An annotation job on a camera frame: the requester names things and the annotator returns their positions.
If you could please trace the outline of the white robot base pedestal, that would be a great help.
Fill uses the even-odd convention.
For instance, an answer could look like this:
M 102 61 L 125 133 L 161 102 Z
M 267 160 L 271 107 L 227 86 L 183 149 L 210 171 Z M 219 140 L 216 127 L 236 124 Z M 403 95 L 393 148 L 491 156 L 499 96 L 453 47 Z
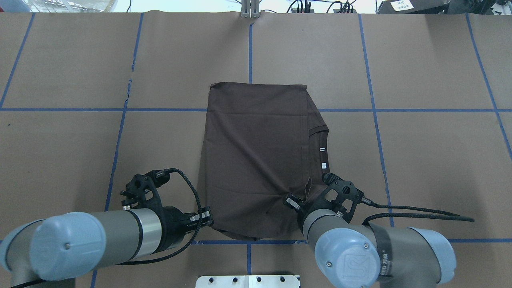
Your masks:
M 227 275 L 201 276 L 196 288 L 300 288 L 300 276 L 296 275 Z

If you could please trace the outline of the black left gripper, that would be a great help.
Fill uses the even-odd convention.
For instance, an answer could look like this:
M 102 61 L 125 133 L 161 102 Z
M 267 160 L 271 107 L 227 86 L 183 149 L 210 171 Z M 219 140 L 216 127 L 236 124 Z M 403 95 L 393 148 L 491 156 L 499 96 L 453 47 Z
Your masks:
M 174 206 L 163 206 L 158 188 L 168 183 L 172 173 L 178 173 L 192 188 L 181 170 L 152 170 L 136 174 L 120 195 L 123 207 L 136 216 L 142 229 L 140 253 L 159 253 L 178 246 L 192 230 L 212 226 L 214 218 L 210 207 L 196 213 L 184 213 Z

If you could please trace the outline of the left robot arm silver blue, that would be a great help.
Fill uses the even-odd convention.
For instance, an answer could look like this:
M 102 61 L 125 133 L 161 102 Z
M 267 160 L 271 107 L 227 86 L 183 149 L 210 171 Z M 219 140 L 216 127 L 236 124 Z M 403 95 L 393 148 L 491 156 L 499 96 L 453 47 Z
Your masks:
M 158 188 L 178 173 L 191 189 L 197 211 L 163 206 Z M 120 193 L 122 210 L 71 212 L 31 221 L 1 243 L 1 266 L 13 288 L 73 288 L 76 278 L 110 266 L 155 264 L 179 255 L 213 224 L 208 206 L 177 168 L 136 174 Z

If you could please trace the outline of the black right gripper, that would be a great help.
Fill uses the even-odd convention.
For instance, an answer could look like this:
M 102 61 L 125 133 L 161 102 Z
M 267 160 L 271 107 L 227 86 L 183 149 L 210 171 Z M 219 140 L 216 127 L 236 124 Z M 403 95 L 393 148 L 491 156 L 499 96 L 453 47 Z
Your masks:
M 322 180 L 327 187 L 310 204 L 289 194 L 284 200 L 284 205 L 293 211 L 304 212 L 304 218 L 323 208 L 341 216 L 344 221 L 351 222 L 357 205 L 362 203 L 364 193 L 353 182 L 344 180 L 331 172 L 324 173 Z

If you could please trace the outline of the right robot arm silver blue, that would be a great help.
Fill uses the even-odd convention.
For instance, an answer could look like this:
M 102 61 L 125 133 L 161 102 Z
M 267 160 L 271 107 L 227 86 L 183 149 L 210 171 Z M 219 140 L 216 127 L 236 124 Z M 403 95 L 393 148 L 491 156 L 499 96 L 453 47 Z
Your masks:
M 298 226 L 320 271 L 337 288 L 435 288 L 450 282 L 456 254 L 442 234 L 422 228 L 351 224 L 358 204 L 376 206 L 352 182 L 325 173 L 326 188 L 307 203 L 290 194 Z

